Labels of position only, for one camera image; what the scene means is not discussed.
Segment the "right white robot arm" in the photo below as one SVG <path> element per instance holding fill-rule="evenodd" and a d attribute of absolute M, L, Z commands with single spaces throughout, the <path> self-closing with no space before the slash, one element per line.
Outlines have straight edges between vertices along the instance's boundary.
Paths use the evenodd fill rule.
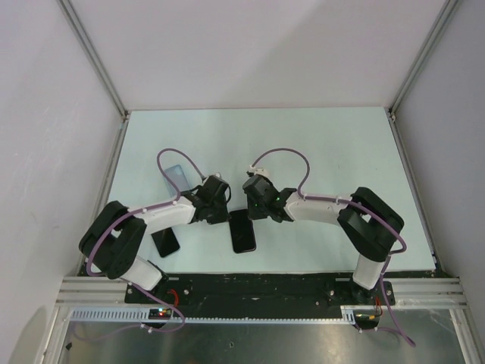
<path fill-rule="evenodd" d="M 351 297 L 360 304 L 376 297 L 377 282 L 405 222 L 371 189 L 359 187 L 346 198 L 305 196 L 295 188 L 278 190 L 268 177 L 250 174 L 242 190 L 251 220 L 315 221 L 341 227 L 359 254 Z"/>

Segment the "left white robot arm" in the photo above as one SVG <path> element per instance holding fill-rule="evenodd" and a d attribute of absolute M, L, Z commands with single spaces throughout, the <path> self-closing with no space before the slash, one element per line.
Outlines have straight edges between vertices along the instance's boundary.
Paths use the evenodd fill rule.
<path fill-rule="evenodd" d="M 153 206 L 129 209 L 117 200 L 108 203 L 79 243 L 87 258 L 86 273 L 125 280 L 142 288 L 149 301 L 161 302 L 168 292 L 166 274 L 139 255 L 143 239 L 200 221 L 226 222 L 230 197 L 230 185 L 212 174 L 194 189 L 179 191 L 174 199 Z"/>

